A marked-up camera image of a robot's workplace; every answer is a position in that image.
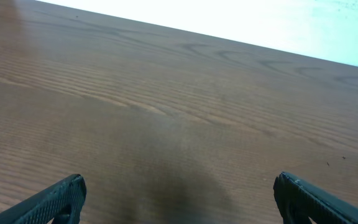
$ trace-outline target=textured grip surface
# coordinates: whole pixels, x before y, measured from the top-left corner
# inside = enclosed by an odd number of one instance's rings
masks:
[[[284,223],[358,223],[358,208],[282,172],[275,180],[274,198]]]
[[[0,224],[78,224],[85,202],[83,177],[73,174],[0,213]]]

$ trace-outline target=wooden table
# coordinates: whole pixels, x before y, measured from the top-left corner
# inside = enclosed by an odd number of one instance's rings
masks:
[[[183,189],[215,220],[280,223],[283,170],[358,206],[357,67],[0,0],[0,212],[80,173],[84,223]]]

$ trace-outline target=wood grain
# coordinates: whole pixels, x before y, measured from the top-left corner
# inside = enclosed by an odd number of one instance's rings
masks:
[[[357,67],[0,0],[0,212],[81,173],[84,223],[181,185],[216,222],[280,223],[283,170],[358,206]]]

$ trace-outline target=white wall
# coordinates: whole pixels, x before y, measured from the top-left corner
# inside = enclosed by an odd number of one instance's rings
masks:
[[[358,0],[42,0],[358,66]]]

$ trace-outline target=brown wooden surface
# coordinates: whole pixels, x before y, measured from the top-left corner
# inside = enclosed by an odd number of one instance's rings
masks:
[[[283,170],[358,206],[358,68],[0,0],[0,212],[80,173],[85,223],[179,185],[215,220],[280,223]]]

